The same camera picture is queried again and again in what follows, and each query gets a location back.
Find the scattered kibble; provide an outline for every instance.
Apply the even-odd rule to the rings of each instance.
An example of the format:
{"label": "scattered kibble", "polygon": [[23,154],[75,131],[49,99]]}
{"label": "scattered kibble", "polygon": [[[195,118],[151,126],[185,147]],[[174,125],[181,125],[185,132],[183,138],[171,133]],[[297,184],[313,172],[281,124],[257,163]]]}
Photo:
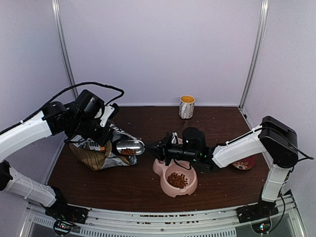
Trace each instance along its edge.
{"label": "scattered kibble", "polygon": [[185,178],[185,175],[177,174],[176,172],[170,174],[167,181],[170,185],[180,189],[183,189],[188,185],[188,179]]}

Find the kibble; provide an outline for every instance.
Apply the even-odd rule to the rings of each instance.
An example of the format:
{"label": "kibble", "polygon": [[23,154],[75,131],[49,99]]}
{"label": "kibble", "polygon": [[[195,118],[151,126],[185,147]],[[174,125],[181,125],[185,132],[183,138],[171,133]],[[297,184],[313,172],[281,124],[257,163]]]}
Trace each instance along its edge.
{"label": "kibble", "polygon": [[185,175],[177,174],[176,172],[170,174],[167,178],[167,181],[170,185],[180,189],[183,189],[188,185],[188,179],[185,177]]}
{"label": "kibble", "polygon": [[133,150],[133,149],[127,148],[127,149],[121,150],[120,153],[121,153],[122,155],[129,156],[129,155],[135,155],[135,154],[136,154],[136,151]]}

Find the white wall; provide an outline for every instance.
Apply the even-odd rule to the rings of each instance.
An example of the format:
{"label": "white wall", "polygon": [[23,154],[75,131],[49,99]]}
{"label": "white wall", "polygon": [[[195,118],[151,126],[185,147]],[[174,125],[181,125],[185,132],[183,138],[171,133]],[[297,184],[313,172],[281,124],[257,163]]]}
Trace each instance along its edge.
{"label": "white wall", "polygon": [[[51,0],[0,1],[0,130],[24,119],[68,85]],[[61,98],[73,100],[71,93]],[[44,182],[63,135],[35,142],[7,160]],[[0,192],[0,236],[16,237],[27,202]]]}
{"label": "white wall", "polygon": [[237,105],[260,8],[259,0],[60,1],[75,81],[125,89],[120,105],[177,105],[183,94]]}
{"label": "white wall", "polygon": [[[316,156],[316,4],[269,3],[262,51],[246,111],[254,124],[271,115],[298,134],[299,148]],[[289,185],[308,236],[315,234],[316,161],[295,166]]]}

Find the aluminum frame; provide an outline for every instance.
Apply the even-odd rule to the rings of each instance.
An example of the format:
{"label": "aluminum frame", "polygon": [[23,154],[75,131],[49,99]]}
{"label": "aluminum frame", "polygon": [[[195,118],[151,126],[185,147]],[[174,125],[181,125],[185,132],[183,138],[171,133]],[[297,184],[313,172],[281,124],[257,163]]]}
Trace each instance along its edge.
{"label": "aluminum frame", "polygon": [[[68,81],[70,85],[75,85],[75,80],[74,80],[74,75],[73,71],[71,69],[70,65],[70,60],[67,52],[67,47],[66,47],[66,41],[65,41],[65,35],[64,35],[64,30],[63,30],[63,24],[61,21],[61,15],[60,15],[60,9],[59,9],[59,0],[52,0],[52,7],[53,7],[53,14],[54,18],[56,21],[56,27],[58,31],[58,37],[59,37],[59,42],[60,42],[60,47],[62,51],[62,57],[63,57],[63,62],[64,66],[66,69]],[[78,90],[77,88],[72,89],[72,93],[75,99],[78,97]]]}
{"label": "aluminum frame", "polygon": [[[300,218],[295,200],[291,194],[284,196],[285,213],[289,213],[290,222],[296,237],[305,237],[305,230]],[[276,201],[279,213],[283,212],[283,202]],[[236,228],[249,225],[239,223],[236,213],[237,207],[221,208],[207,211],[148,213],[123,212],[95,208],[88,208],[89,214],[84,225],[78,225],[71,233],[83,237],[102,236],[134,236],[134,237],[182,237],[209,236],[217,233],[236,233]],[[45,215],[45,210],[38,204],[29,203],[27,217],[20,237],[29,237],[32,224],[39,224],[51,228],[54,219]]]}
{"label": "aluminum frame", "polygon": [[253,54],[252,54],[250,68],[249,68],[249,72],[248,72],[248,76],[247,76],[247,81],[246,81],[245,88],[244,88],[244,91],[242,93],[241,101],[239,104],[239,108],[241,110],[243,110],[243,108],[245,106],[247,96],[249,94],[249,90],[251,87],[251,83],[252,83],[252,80],[253,80],[253,77],[255,74],[256,66],[258,63],[259,52],[261,49],[262,41],[264,38],[264,33],[266,30],[266,24],[267,24],[267,18],[268,18],[268,8],[269,8],[269,0],[262,0],[255,47],[254,47]]}

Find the red bowl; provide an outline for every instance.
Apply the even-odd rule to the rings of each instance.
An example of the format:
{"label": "red bowl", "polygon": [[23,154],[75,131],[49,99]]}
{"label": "red bowl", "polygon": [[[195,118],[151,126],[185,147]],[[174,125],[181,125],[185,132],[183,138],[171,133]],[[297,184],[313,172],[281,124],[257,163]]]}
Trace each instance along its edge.
{"label": "red bowl", "polygon": [[238,160],[234,163],[232,163],[232,165],[240,170],[248,170],[251,169],[256,163],[256,157],[255,156],[251,156],[251,157],[247,157],[245,159],[241,159]]}

